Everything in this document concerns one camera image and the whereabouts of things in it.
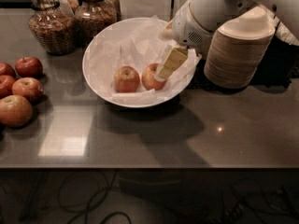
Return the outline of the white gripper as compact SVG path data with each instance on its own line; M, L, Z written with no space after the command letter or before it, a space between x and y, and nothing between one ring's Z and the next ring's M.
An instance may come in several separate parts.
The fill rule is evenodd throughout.
M188 0L171 20L158 34L163 40L172 38L181 46L192 49L200 49L208 44L213 36L212 32L204 29L195 19ZM162 60L156 68L154 78L158 81L165 81L178 70L188 58L188 49L181 46L167 46Z

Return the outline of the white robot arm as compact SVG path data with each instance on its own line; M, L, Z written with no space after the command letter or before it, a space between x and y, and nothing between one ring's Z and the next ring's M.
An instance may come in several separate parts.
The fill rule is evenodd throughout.
M272 26L245 16L257 6L299 37L299 0L187 0L161 32L176 45L165 50L156 77L170 78L194 49L207 55L209 81L228 89L248 86L274 34Z

